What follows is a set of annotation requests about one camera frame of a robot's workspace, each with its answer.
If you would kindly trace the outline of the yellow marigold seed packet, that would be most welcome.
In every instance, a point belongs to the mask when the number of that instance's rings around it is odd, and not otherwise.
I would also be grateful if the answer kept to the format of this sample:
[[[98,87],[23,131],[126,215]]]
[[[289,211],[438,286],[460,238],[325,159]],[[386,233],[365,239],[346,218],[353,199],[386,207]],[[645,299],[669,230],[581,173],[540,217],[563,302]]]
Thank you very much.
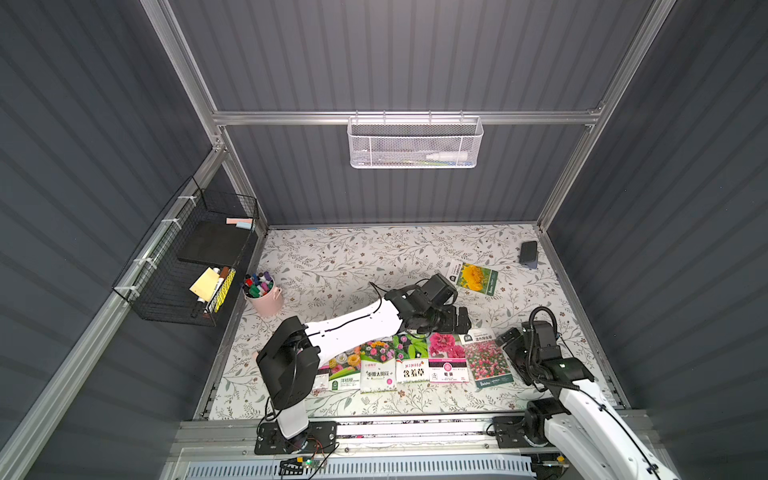
[[[448,267],[448,278],[458,287],[494,296],[499,273],[487,267],[463,261],[452,262]]]

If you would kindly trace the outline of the sunflowers moss rose seed packet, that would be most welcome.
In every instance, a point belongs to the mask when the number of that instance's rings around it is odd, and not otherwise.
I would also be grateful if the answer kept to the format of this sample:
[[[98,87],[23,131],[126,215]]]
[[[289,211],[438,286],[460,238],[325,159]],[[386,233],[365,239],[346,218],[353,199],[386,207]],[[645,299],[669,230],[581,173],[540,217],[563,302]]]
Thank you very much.
[[[360,347],[360,388],[363,393],[395,390],[396,353],[391,340],[373,340]]]

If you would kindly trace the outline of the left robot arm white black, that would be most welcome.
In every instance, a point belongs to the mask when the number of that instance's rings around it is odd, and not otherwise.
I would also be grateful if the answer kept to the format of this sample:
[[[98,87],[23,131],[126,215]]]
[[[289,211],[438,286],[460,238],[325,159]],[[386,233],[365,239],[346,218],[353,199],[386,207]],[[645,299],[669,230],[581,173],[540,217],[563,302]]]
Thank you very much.
[[[311,323],[283,320],[258,353],[272,409],[265,419],[277,423],[284,439],[308,431],[305,399],[318,369],[338,355],[401,333],[466,334],[472,326],[467,309],[455,305],[456,287],[440,273],[399,289],[373,289],[377,299],[352,313]]]

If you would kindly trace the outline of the pink flowers white seed packet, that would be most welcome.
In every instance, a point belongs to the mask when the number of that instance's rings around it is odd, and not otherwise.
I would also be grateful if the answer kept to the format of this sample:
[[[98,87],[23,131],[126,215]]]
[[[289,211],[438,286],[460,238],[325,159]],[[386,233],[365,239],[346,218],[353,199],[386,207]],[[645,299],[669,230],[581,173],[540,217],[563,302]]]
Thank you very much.
[[[514,376],[502,349],[495,343],[493,332],[473,328],[462,337],[465,358],[478,389],[511,384]]]

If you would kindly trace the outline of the magenta zinnia seed packet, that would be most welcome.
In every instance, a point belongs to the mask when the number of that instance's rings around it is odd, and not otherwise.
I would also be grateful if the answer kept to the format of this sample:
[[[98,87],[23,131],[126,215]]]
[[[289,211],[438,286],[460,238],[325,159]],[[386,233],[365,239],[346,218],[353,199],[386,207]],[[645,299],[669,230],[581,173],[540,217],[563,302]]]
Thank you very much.
[[[470,381],[466,353],[456,335],[433,333],[429,336],[427,373],[432,384]]]

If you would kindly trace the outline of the green leaf purple seed packet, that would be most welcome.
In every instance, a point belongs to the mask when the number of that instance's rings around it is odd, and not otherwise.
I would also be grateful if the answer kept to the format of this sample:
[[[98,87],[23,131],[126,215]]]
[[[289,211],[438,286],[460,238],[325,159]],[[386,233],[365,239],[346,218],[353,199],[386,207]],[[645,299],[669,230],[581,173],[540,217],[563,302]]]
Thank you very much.
[[[395,374],[398,383],[428,380],[428,345],[423,336],[399,333],[393,337]]]

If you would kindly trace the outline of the mixed ranunculus seed packet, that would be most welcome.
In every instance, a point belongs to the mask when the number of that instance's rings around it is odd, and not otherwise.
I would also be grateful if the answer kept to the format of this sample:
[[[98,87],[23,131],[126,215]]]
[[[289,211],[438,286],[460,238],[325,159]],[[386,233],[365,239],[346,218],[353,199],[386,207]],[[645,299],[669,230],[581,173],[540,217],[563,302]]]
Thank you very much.
[[[361,348],[342,352],[322,365],[316,385],[321,391],[358,390],[361,385]]]

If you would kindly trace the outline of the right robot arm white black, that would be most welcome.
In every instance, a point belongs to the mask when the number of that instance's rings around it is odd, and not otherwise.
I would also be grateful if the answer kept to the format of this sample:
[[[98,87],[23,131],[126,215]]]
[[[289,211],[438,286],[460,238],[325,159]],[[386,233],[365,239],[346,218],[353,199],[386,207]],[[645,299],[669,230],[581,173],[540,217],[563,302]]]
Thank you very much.
[[[562,355],[559,338],[556,316],[545,306],[497,337],[524,383],[548,395],[529,401],[520,415],[492,420],[498,446],[552,445],[584,479],[676,479],[620,418],[582,361]]]

